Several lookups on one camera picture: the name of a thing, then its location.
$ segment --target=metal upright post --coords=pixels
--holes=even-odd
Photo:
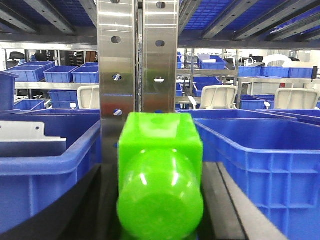
[[[120,134],[128,114],[135,111],[137,4],[135,0],[97,1],[104,163],[117,161]]]
[[[142,112],[175,110],[178,0],[143,1]]]

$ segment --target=blue plastic bin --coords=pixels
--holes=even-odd
[[[98,84],[99,67],[81,66],[72,72],[73,81],[77,84]]]
[[[53,68],[56,65],[55,61],[28,61],[20,66],[45,66],[44,69],[48,70],[50,68]]]
[[[28,100],[24,99],[21,100],[20,102],[16,103],[13,106],[14,109],[20,109],[20,110],[30,110],[30,111],[35,111],[35,110],[41,110],[45,109],[45,101],[44,100]]]
[[[320,236],[320,127],[289,120],[196,121],[214,161],[291,240]]]
[[[39,213],[101,162],[99,114],[0,115],[2,121],[45,123],[45,135],[66,138],[60,156],[0,158],[0,233]]]
[[[208,62],[208,63],[203,63],[201,59],[199,59],[199,68],[200,69],[215,69],[215,70],[224,70],[225,66],[227,64],[226,61],[224,61],[221,57],[219,56],[210,56],[211,60],[216,60],[216,62]]]
[[[51,105],[54,109],[71,109],[71,103],[75,103],[76,107],[79,107],[78,101],[51,101]]]
[[[292,67],[289,70],[289,78],[292,79],[311,79],[312,68]]]
[[[14,66],[7,70],[8,73],[16,74],[19,77],[16,82],[39,82],[45,78],[44,71],[45,65],[33,65],[33,66]]]
[[[265,109],[265,100],[253,96],[241,96],[240,108],[243,110]]]
[[[15,80],[19,76],[5,71],[0,71],[0,111],[14,109]]]
[[[97,67],[99,66],[99,62],[86,62],[85,64],[82,65],[82,67]]]
[[[275,95],[253,95],[253,97],[270,103],[269,109],[275,108]]]
[[[206,86],[215,86],[215,85],[222,85],[221,82],[219,83],[193,83],[192,93],[195,97],[201,97],[202,89]]]
[[[50,90],[48,93],[53,102],[78,101],[77,91]]]
[[[289,77],[289,68],[281,66],[266,66],[261,68],[261,76]]]
[[[239,67],[239,77],[256,77],[261,75],[261,67],[256,66],[240,66]]]
[[[73,81],[72,71],[77,66],[54,66],[44,71],[45,81],[47,83],[71,83]]]
[[[299,122],[320,126],[320,110],[274,109],[272,111],[265,110],[264,112],[293,117],[297,118]]]

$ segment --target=green bottle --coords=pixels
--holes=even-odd
[[[138,240],[182,240],[203,215],[203,145],[189,114],[131,113],[119,140],[118,217]]]

